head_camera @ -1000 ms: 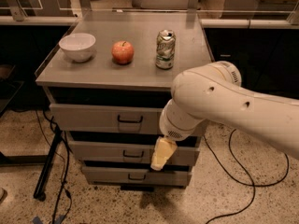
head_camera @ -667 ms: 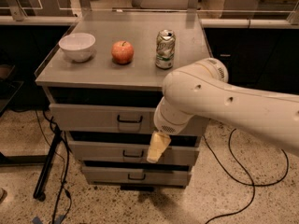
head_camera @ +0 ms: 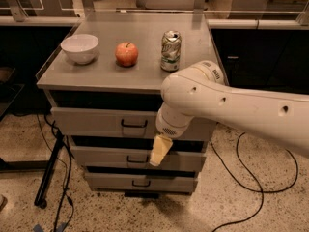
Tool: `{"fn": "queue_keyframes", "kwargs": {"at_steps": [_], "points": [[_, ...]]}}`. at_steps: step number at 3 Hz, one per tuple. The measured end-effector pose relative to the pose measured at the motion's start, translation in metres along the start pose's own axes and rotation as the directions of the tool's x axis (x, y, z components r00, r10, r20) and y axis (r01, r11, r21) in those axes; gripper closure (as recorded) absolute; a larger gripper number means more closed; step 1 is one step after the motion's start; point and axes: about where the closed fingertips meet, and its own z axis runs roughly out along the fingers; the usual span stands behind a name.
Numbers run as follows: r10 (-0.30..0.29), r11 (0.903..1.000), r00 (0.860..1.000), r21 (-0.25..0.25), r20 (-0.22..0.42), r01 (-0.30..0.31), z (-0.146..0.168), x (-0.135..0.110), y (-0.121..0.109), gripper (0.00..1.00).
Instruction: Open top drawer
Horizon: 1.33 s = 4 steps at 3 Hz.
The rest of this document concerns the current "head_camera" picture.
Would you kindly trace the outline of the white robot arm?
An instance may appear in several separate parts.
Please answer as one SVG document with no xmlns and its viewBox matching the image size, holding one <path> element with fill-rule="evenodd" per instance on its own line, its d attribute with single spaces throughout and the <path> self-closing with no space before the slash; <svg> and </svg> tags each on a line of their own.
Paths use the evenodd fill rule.
<svg viewBox="0 0 309 232">
<path fill-rule="evenodd" d="M 222 70 L 201 61 L 168 75 L 161 85 L 150 164 L 158 166 L 194 118 L 206 118 L 309 157 L 309 96 L 227 86 Z"/>
</svg>

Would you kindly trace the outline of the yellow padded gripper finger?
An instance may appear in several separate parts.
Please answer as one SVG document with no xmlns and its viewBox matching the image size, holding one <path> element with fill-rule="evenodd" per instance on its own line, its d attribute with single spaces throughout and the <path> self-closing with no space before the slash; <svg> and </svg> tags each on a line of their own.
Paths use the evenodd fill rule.
<svg viewBox="0 0 309 232">
<path fill-rule="evenodd" d="M 154 138 L 153 148 L 150 154 L 150 164 L 159 166 L 173 145 L 173 140 L 164 134 L 158 134 Z"/>
</svg>

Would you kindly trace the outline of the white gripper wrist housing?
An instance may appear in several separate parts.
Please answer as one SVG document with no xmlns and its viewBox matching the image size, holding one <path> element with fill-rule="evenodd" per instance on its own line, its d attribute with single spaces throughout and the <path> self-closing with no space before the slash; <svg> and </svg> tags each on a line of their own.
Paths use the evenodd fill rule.
<svg viewBox="0 0 309 232">
<path fill-rule="evenodd" d="M 193 117 L 180 113 L 165 102 L 157 112 L 155 125 L 157 130 L 168 137 L 180 137 L 189 127 Z"/>
</svg>

